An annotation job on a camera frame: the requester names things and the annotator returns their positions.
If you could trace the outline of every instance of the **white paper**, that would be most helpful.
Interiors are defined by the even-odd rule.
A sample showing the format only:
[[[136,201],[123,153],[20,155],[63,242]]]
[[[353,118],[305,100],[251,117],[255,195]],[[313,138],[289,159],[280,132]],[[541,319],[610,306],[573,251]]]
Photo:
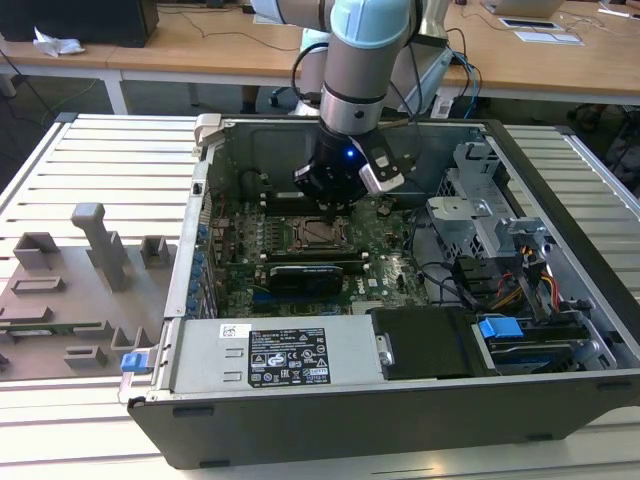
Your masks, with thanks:
[[[33,30],[36,32],[36,39],[33,41],[33,44],[38,50],[46,55],[51,55],[52,57],[57,58],[58,55],[69,55],[85,51],[84,48],[82,48],[82,45],[80,45],[80,42],[74,38],[60,40],[41,33],[35,27]]]
[[[542,32],[513,32],[523,42],[555,43],[557,45],[584,45],[574,35],[566,33],[542,33]]]
[[[249,338],[250,323],[223,323],[220,325],[220,338]]]

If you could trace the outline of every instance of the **black cable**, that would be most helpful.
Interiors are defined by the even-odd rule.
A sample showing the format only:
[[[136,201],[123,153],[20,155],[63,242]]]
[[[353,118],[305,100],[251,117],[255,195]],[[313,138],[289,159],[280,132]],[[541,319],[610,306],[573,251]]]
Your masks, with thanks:
[[[442,285],[440,285],[440,299],[438,301],[439,304],[442,304],[444,302],[444,298],[443,298],[443,296],[444,296],[444,288],[442,288],[442,287],[443,287],[444,283],[449,281],[449,280],[454,281],[453,277],[447,277],[447,278],[443,278],[442,279]]]
[[[2,95],[2,93],[0,93],[0,97],[2,97],[2,101],[4,103],[6,103],[7,108],[9,109],[9,114],[11,115],[11,117],[14,120],[20,120],[22,122],[28,122],[31,123],[33,125],[35,125],[36,127],[38,127],[39,129],[43,129],[42,125],[40,125],[38,122],[36,122],[35,120],[31,120],[30,118],[24,118],[24,117],[18,117],[18,115],[16,115],[15,110],[13,109],[13,105],[11,105],[11,101],[5,97],[4,95]]]
[[[185,12],[177,12],[177,13],[182,15],[187,20],[187,22],[189,22],[191,24],[191,26],[193,28],[198,30],[200,32],[200,36],[202,38],[213,37],[215,35],[241,35],[243,37],[246,37],[246,38],[249,38],[249,39],[253,40],[254,42],[258,42],[258,43],[264,45],[265,47],[273,48],[274,50],[279,50],[281,52],[295,52],[296,50],[298,50],[298,48],[280,48],[280,47],[276,47],[275,45],[271,45],[271,44],[269,44],[267,42],[263,42],[259,38],[252,37],[251,35],[247,35],[244,32],[211,32],[211,33],[204,33],[204,30],[202,30],[198,25],[193,23],[193,20],[191,20],[189,17],[187,17]]]
[[[169,11],[169,12],[165,12],[160,10],[160,8],[180,8],[180,10],[173,10],[173,11]],[[233,7],[233,8],[225,8],[225,9],[212,9],[212,8],[206,8],[206,7],[195,7],[195,8],[188,8],[182,5],[175,5],[174,7],[171,7],[170,5],[158,5],[158,12],[164,14],[164,15],[179,15],[180,13],[183,12],[187,12],[189,14],[194,14],[194,15],[199,15],[199,14],[206,14],[206,13],[227,13],[227,12],[233,12],[234,10],[238,10],[241,9],[242,7]]]
[[[464,6],[460,9],[460,16],[462,18],[470,18],[470,17],[478,17],[480,18],[480,20],[482,20],[484,23],[486,23],[487,25],[489,25],[490,28],[492,28],[493,30],[497,30],[499,32],[509,32],[512,30],[516,30],[519,27],[511,27],[511,28],[499,28],[499,27],[495,27],[493,25],[491,25],[491,23],[489,23],[489,21],[484,18],[482,15],[480,15],[479,13],[470,13],[469,15],[465,15],[464,14]]]
[[[300,90],[298,90],[298,87],[296,86],[296,72],[298,70],[298,66],[300,65],[300,62],[302,62],[304,57],[306,57],[309,54],[309,52],[311,52],[312,50],[315,50],[316,48],[323,48],[328,46],[329,44],[327,42],[317,42],[312,45],[309,45],[307,48],[305,48],[298,54],[296,61],[293,62],[293,67],[291,67],[291,89],[293,90],[293,93],[295,93],[296,97],[298,97],[298,100],[300,100],[301,102],[304,102],[305,99],[304,99],[304,96],[300,93]]]
[[[413,31],[411,35],[409,35],[409,39],[407,40],[407,45],[410,45],[411,42],[418,36],[420,33],[420,25],[422,25],[422,0],[415,0],[414,5],[416,7],[416,24],[413,26]]]
[[[458,32],[460,34],[460,37],[462,38],[462,55],[463,58],[465,59],[465,61],[467,61],[467,64],[469,63],[469,57],[467,56],[467,39],[464,36],[464,32],[459,29],[459,28],[450,28],[449,30],[447,30],[447,32]],[[464,94],[467,93],[467,90],[469,89],[469,85],[471,84],[471,75],[469,74],[469,71],[467,70],[467,68],[463,65],[462,66],[464,69],[464,73],[467,76],[467,81],[464,84],[464,88],[462,89],[462,92],[460,93],[460,95],[458,95],[454,100],[453,103],[451,104],[451,108],[453,108],[461,99],[462,97],[464,97]]]
[[[260,170],[258,167],[247,167],[238,172],[238,197],[241,202],[244,202],[247,196],[243,183],[244,176],[247,173],[255,173],[256,175],[260,176],[262,175],[262,170]]]
[[[416,88],[418,89],[418,109],[416,110],[416,119],[422,107],[424,106],[424,97],[422,96],[422,82],[420,81],[420,73],[418,72],[418,62],[416,62],[416,54],[413,51],[413,45],[409,44],[409,54],[411,55],[411,62],[413,63],[413,75],[416,77]]]
[[[400,93],[400,90],[398,90],[398,87],[396,87],[396,84],[390,81],[389,85],[391,85],[391,88],[393,89],[393,91],[396,92],[396,95],[398,95],[398,98],[402,102],[402,106],[407,111],[407,115],[409,115],[409,118],[413,120],[413,124],[416,127],[416,132],[418,134],[418,151],[415,154],[415,157],[416,159],[418,159],[420,158],[420,155],[422,155],[422,132],[420,132],[420,125],[418,125],[418,117],[417,115],[414,115],[414,113],[411,111],[411,108],[409,107],[409,105],[407,104],[407,101],[404,99],[404,97]]]
[[[47,109],[47,112],[49,112],[49,114],[55,118],[56,114],[55,112],[49,107],[49,105],[47,105],[47,102],[45,102],[43,100],[43,98],[40,96],[40,94],[38,93],[38,91],[33,88],[33,85],[31,85],[31,82],[29,81],[29,79],[27,77],[25,77],[24,75],[22,75],[22,73],[20,72],[20,70],[18,70],[18,67],[16,67],[14,65],[14,63],[11,61],[11,59],[9,57],[7,57],[7,55],[4,53],[4,51],[0,48],[0,54],[2,54],[2,56],[4,57],[4,59],[6,60],[6,62],[11,66],[11,68],[13,68],[13,70],[15,70],[15,72],[18,74],[18,76],[20,76],[23,80],[24,83],[26,83],[28,85],[28,87],[31,89],[31,91],[33,92],[33,94],[38,98],[38,100],[40,101],[40,103],[42,103],[42,105],[44,106],[44,108]]]
[[[478,72],[478,76],[480,77],[480,81],[478,84],[478,93],[476,94],[476,104],[478,103],[478,99],[480,98],[480,92],[482,92],[482,85],[484,84],[484,78],[482,78],[482,72],[478,67],[473,65],[472,63],[467,63],[471,68],[473,68],[476,72]]]

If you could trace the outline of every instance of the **desk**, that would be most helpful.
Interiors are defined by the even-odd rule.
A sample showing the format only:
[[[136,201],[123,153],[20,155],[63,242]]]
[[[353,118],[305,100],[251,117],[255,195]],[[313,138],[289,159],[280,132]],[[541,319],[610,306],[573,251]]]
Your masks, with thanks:
[[[80,115],[72,124],[54,123],[0,195],[0,290],[15,268],[12,249],[22,232],[50,231],[58,245],[86,245],[69,220],[75,202],[105,203],[107,228],[116,228],[123,243],[135,244],[145,234],[165,235],[177,242],[197,161],[191,155],[194,121],[193,117]],[[571,215],[596,237],[614,270],[619,275],[640,271],[640,226],[634,220],[640,212],[631,198],[620,193],[617,180],[597,170],[597,159],[575,138],[560,135],[552,127],[507,128]],[[162,184],[153,185],[150,178]],[[530,212],[523,194],[514,194]],[[624,238],[613,238],[609,225],[614,222],[602,221],[605,218],[615,220],[616,229],[624,229]],[[634,286],[640,290],[637,278],[624,279],[631,291]],[[178,471],[166,464],[118,403],[118,383],[113,377],[0,382],[0,438],[5,440],[0,449],[0,478],[638,477],[638,407],[609,412],[566,440],[554,442]]]
[[[468,54],[484,77],[483,96],[561,102],[640,104],[640,21],[597,13],[597,4],[566,2],[563,11],[591,15],[614,35],[587,24],[576,31],[585,46],[524,43],[511,31],[491,29],[477,14],[496,28],[506,28],[497,17],[470,0],[464,9],[451,4],[447,28],[465,32]],[[87,45],[87,52],[58,59],[38,52],[30,43],[0,43],[1,48],[27,75],[98,78],[105,82],[114,113],[127,114],[123,80],[218,83],[232,85],[289,85],[290,68],[300,45],[301,30],[281,25],[255,25],[253,17],[233,10],[227,13],[185,13],[206,33],[242,32],[268,44],[292,51],[279,51],[242,35],[202,34],[182,15],[160,13],[157,31],[146,48],[130,49]],[[556,13],[561,25],[573,17]],[[462,46],[451,33],[454,48]],[[0,61],[0,73],[13,73]],[[464,85],[462,67],[453,67],[439,90],[438,108],[455,98]],[[448,108],[443,110],[448,115]]]
[[[640,105],[640,21],[599,14],[597,3],[565,2],[552,17],[559,25],[575,22],[575,17],[564,13],[570,12],[594,17],[619,35],[582,22],[573,32],[585,46],[525,43],[504,30],[507,27],[479,0],[469,1],[464,8],[450,5],[445,25],[464,32],[469,59],[484,78],[483,97]],[[501,30],[492,29],[483,19]],[[462,51],[460,35],[450,32],[450,39],[452,47]],[[463,68],[450,68],[433,111],[448,115],[447,108],[440,112],[439,107],[459,95],[464,83]]]
[[[128,114],[123,80],[216,83],[225,85],[287,86],[300,47],[302,30],[293,26],[254,24],[253,15],[236,9],[207,13],[159,8],[157,30],[145,48],[92,45],[80,55],[53,58],[28,42],[0,42],[0,48],[25,75],[97,78],[106,87],[114,113]],[[205,34],[202,38],[190,22]],[[255,37],[277,50],[242,34]],[[0,59],[0,74],[13,69]]]

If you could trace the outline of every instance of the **black plastic component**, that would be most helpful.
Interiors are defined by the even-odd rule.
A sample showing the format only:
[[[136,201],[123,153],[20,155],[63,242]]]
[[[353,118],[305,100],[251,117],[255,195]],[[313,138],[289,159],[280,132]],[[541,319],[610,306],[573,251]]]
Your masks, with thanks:
[[[326,298],[342,291],[342,269],[331,265],[274,267],[267,281],[273,296]]]
[[[293,182],[307,197],[337,210],[366,195],[358,174],[365,164],[347,135],[332,132],[320,120],[313,156],[294,172]]]
[[[460,255],[451,269],[454,281],[477,300],[495,298],[502,272],[495,259],[478,260]]]
[[[5,40],[33,40],[36,27],[81,43],[144,47],[158,24],[156,0],[0,0],[0,32]]]
[[[493,375],[482,359],[465,310],[460,307],[377,308],[375,334],[391,343],[387,380],[467,378]]]

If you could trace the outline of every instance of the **power supply label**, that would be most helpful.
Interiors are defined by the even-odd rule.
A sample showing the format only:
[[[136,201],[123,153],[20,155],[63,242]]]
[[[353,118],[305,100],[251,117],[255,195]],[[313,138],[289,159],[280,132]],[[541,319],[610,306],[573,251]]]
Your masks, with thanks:
[[[331,383],[324,328],[253,330],[248,377],[254,388]]]

